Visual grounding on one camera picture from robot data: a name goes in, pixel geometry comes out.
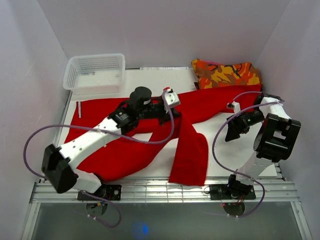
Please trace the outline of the red trousers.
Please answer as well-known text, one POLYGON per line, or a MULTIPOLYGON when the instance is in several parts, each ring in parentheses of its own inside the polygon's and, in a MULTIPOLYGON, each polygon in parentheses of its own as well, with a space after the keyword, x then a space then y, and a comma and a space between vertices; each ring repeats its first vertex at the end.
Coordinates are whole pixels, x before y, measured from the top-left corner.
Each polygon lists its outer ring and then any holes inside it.
POLYGON ((180 116, 174 123, 160 125, 157 119, 141 120, 129 133, 151 135, 148 144, 119 138, 87 157, 78 169, 94 173, 106 182, 122 179, 146 168, 163 149, 159 141, 177 140, 169 181, 188 186, 203 186, 206 179, 209 147, 205 136, 194 124, 227 112, 227 104, 237 98, 242 108, 253 104, 261 85, 231 85, 200 89, 179 95, 176 108, 180 116))

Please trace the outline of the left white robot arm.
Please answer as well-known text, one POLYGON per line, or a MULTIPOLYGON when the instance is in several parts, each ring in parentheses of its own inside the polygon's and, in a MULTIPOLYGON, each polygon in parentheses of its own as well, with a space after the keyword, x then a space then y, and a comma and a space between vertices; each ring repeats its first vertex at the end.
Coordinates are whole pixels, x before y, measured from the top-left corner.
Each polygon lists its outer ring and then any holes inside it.
POLYGON ((132 140, 127 133, 137 128, 140 120, 157 119, 161 124, 170 121, 169 135, 172 136, 174 117, 177 115, 175 107, 180 103, 178 94, 170 87, 156 98, 152 97, 149 88, 136 87, 127 100, 95 127, 87 127, 84 134, 60 146, 47 146, 44 150, 42 172, 59 194, 77 189, 100 200, 106 195, 101 177, 79 170, 78 166, 97 150, 119 138, 132 140))

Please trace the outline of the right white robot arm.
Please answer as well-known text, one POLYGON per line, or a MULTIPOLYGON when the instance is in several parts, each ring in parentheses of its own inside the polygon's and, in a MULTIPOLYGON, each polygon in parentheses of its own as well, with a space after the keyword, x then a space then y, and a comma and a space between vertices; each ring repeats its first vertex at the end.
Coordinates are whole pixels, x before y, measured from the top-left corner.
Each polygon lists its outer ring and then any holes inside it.
POLYGON ((283 100, 276 95, 260 94, 251 112, 241 113, 236 101, 227 104, 234 115, 228 118, 225 141, 230 142, 249 132, 250 127, 260 123, 261 127, 253 143, 253 154, 245 164, 231 174, 224 192, 232 199, 244 198, 254 192, 253 180, 266 168, 287 160, 297 140, 301 123, 286 114, 283 100))

